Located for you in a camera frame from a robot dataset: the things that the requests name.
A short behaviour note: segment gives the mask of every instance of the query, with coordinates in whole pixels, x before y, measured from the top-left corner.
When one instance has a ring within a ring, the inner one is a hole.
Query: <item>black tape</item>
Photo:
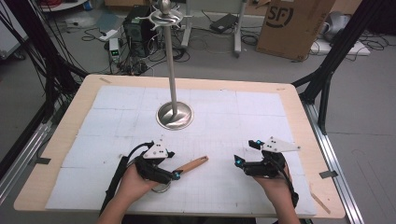
[[[325,171],[322,173],[319,173],[320,177],[322,177],[322,179],[327,178],[327,177],[336,177],[338,176],[337,172],[335,171]]]
[[[50,159],[49,158],[38,158],[37,160],[35,160],[35,164],[48,165],[49,163],[50,163]]]

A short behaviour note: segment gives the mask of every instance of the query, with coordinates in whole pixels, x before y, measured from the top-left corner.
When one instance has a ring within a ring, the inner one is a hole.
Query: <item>wooden handle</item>
[[[188,171],[195,169],[196,167],[200,166],[201,164],[203,164],[204,162],[208,161],[209,158],[207,156],[203,156],[201,158],[198,158],[194,161],[190,161],[180,167],[178,167],[176,170],[177,171],[182,171],[180,172],[181,174],[187,173]]]

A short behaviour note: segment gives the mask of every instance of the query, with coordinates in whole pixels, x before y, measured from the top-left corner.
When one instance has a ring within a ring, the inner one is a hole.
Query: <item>white paper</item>
[[[148,193],[130,211],[273,215],[274,208],[262,188],[235,167],[233,155],[260,161],[261,152],[249,147],[248,140],[264,141],[275,136],[293,143],[279,95],[177,90],[177,99],[191,106],[194,120],[185,129],[170,131],[156,120],[158,108],[170,101],[168,89],[102,87],[64,160],[46,208],[99,210],[120,157],[139,144],[163,139],[166,148],[176,153],[160,164],[165,170],[173,171],[204,155],[209,161],[173,181],[165,193]],[[284,156],[300,194],[296,212],[313,216],[316,210],[298,153],[285,152]]]

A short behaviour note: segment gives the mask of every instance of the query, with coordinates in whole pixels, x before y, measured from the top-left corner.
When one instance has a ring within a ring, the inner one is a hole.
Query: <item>cardboard box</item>
[[[335,0],[272,0],[256,50],[305,59]]]
[[[336,0],[332,11],[340,11],[347,15],[353,15],[361,4],[361,0]]]
[[[108,7],[149,6],[149,4],[149,0],[105,0],[105,5]]]

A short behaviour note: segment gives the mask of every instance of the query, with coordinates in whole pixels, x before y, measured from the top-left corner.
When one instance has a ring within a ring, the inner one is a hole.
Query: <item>computer tower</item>
[[[149,56],[149,41],[155,36],[154,27],[149,20],[138,20],[137,17],[147,17],[150,15],[150,6],[134,5],[128,16],[122,23],[126,39],[130,45],[132,54],[138,57]]]

